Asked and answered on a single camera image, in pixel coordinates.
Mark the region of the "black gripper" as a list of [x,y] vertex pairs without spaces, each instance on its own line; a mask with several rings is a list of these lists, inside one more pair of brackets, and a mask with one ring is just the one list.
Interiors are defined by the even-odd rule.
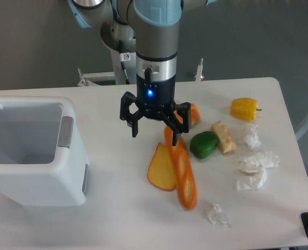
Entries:
[[[137,97],[131,92],[125,92],[121,97],[120,119],[125,120],[132,128],[132,137],[138,134],[138,120],[143,116],[148,119],[164,121],[173,132],[172,146],[177,144],[183,133],[188,133],[191,127],[191,103],[175,104],[175,76],[164,81],[145,82],[136,76]],[[135,104],[138,110],[130,112],[130,106]]]

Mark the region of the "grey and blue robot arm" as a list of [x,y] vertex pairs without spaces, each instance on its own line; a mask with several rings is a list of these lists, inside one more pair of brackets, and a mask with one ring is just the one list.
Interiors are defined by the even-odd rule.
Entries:
[[120,54],[135,54],[137,93],[121,98],[120,119],[137,136],[138,121],[163,121],[173,132],[171,142],[191,127],[191,105],[174,100],[179,21],[182,13],[204,8],[209,1],[68,1],[82,28],[108,27],[101,38]]

